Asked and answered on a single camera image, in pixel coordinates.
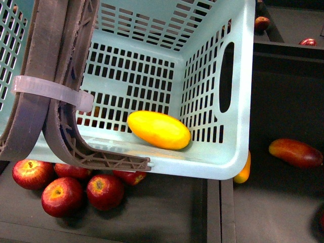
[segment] light blue plastic basket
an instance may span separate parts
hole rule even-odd
[[[95,96],[77,114],[85,141],[150,157],[151,172],[228,179],[245,165],[254,0],[102,0],[82,89]],[[234,43],[230,105],[221,109],[224,51]],[[180,151],[153,147],[127,126],[136,110],[167,113],[191,131]],[[39,138],[29,158],[61,163]]]

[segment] apple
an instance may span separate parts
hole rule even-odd
[[[93,117],[99,117],[99,112],[100,112],[100,107],[99,106],[96,106],[95,107],[95,110],[93,112]],[[83,115],[84,114],[83,111],[79,111],[78,113],[80,115]],[[87,116],[91,116],[91,114],[92,114],[92,111],[86,113]],[[77,125],[81,125],[82,124],[82,120],[83,119],[81,117],[78,117],[77,120],[76,120],[76,124]],[[89,126],[90,125],[90,119],[85,119],[85,124],[84,125],[85,126]]]
[[[62,177],[51,182],[42,193],[44,211],[56,218],[67,217],[79,210],[85,202],[80,182],[72,177]]]
[[[18,10],[18,6],[17,5],[14,5],[14,8],[12,9],[13,13],[15,14]]]
[[[301,42],[299,42],[299,44],[303,46],[314,46],[314,47],[317,46],[316,40],[312,38],[303,39]]]
[[[98,210],[109,210],[117,207],[124,196],[122,181],[108,174],[95,175],[87,185],[87,196],[90,204]]]
[[[254,30],[256,32],[263,32],[269,27],[269,25],[270,25],[270,20],[266,17],[260,16],[255,20]]]
[[[257,12],[258,11],[261,11],[263,7],[264,7],[263,0],[257,0],[257,3],[256,3],[256,10],[257,10]]]
[[[82,181],[90,179],[93,171],[87,168],[60,163],[55,164],[54,170],[58,177],[72,177]]]
[[[118,126],[118,125],[115,125],[115,126],[113,127],[113,130],[114,130],[114,131],[118,131],[118,129],[119,129],[119,126]],[[125,128],[121,128],[120,131],[121,131],[121,132],[124,132],[124,131],[125,131]]]
[[[54,168],[49,162],[24,159],[18,161],[12,169],[14,181],[27,190],[39,190],[54,179]]]
[[[231,31],[231,26],[232,26],[232,24],[231,24],[231,22],[229,22],[229,23],[227,24],[227,33],[230,33],[230,31]]]
[[[122,181],[130,186],[137,185],[140,181],[142,181],[146,177],[145,171],[135,171],[135,172],[127,172],[127,171],[112,171],[113,174],[119,177]]]

